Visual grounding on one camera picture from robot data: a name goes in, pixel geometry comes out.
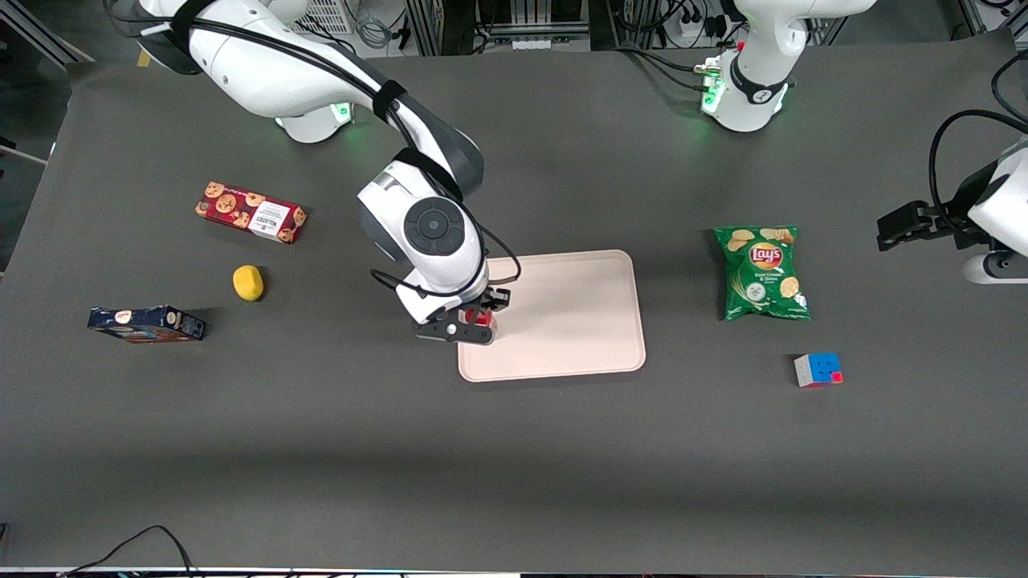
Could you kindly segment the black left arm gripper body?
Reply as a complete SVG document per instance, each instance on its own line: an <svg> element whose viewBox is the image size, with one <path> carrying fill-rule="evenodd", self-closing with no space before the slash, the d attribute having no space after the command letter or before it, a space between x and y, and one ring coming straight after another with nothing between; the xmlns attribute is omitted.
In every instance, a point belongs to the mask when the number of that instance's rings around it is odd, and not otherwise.
<svg viewBox="0 0 1028 578"><path fill-rule="evenodd" d="M916 227L914 240L937 240L952 237L955 244L977 244L979 234L965 220L948 215L946 205L930 205L927 201L914 201Z"/></svg>

